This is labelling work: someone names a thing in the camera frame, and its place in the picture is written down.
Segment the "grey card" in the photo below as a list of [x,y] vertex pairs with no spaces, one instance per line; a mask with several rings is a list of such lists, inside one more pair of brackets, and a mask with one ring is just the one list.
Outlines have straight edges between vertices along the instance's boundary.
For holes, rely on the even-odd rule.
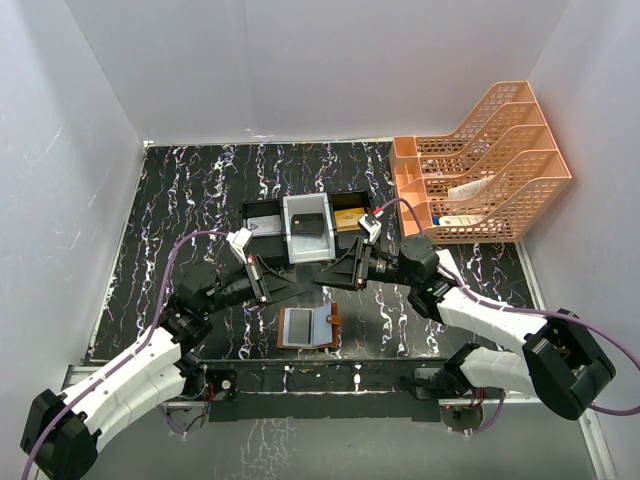
[[313,314],[309,309],[289,311],[288,337],[290,344],[309,345],[312,335]]

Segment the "white phone box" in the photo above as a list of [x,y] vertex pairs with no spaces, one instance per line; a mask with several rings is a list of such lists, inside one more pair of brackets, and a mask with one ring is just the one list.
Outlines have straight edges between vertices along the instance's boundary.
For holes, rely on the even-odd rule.
[[440,259],[440,265],[444,267],[446,270],[458,275],[459,269],[454,261],[454,258],[451,252],[447,249],[437,250],[436,253]]

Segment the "black plastic bin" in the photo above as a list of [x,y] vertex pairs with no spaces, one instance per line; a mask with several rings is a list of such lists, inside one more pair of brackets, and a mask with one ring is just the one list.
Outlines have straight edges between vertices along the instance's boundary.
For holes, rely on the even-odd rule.
[[241,206],[242,225],[252,232],[245,248],[247,254],[259,256],[272,267],[288,263],[280,199],[244,202]]

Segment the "black bin with gold card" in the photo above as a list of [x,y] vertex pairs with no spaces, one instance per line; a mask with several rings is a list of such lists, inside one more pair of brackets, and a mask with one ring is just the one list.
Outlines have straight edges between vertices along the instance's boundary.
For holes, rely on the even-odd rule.
[[336,230],[336,255],[344,254],[364,230],[358,220],[373,212],[372,194],[365,190],[337,192],[329,195]]

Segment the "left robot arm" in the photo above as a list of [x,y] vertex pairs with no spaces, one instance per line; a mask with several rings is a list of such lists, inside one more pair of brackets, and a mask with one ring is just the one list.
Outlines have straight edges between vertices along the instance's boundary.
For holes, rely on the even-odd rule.
[[82,478],[111,440],[195,378],[190,353],[211,331],[211,314],[303,290],[255,256],[224,281],[197,291],[179,286],[158,320],[116,358],[63,392],[45,390],[33,400],[20,442],[28,466],[50,479]]

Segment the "white plastic bin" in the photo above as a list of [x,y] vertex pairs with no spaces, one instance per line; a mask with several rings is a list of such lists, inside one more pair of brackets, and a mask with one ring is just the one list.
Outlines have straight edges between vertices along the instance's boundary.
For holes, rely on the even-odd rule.
[[326,193],[285,196],[282,214],[291,264],[335,259],[332,207]]

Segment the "orange mesh file organizer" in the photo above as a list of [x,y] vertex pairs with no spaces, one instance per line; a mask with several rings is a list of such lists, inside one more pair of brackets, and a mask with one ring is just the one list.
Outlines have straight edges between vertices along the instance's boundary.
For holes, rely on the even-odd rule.
[[[530,83],[491,86],[451,133],[396,136],[390,168],[403,235],[425,232],[436,244],[517,242],[571,181]],[[447,190],[495,178],[467,200]],[[475,225],[444,227],[434,217],[483,215]]]

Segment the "brown leather card holder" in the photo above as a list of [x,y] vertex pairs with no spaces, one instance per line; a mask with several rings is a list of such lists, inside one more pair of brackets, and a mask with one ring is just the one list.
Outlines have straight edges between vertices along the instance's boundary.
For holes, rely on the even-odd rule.
[[289,350],[332,348],[339,344],[344,318],[335,302],[313,308],[282,307],[277,347]]

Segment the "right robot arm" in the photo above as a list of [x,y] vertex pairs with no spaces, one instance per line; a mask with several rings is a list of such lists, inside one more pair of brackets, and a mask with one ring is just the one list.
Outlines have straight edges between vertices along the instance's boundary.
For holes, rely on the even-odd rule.
[[576,420],[616,376],[613,363],[579,318],[566,310],[529,312],[474,293],[424,235],[405,238],[397,256],[357,239],[314,278],[318,285],[352,291],[364,289],[370,280],[408,287],[408,302],[420,316],[498,345],[497,350],[463,346],[421,382],[436,395],[486,387],[513,390]]

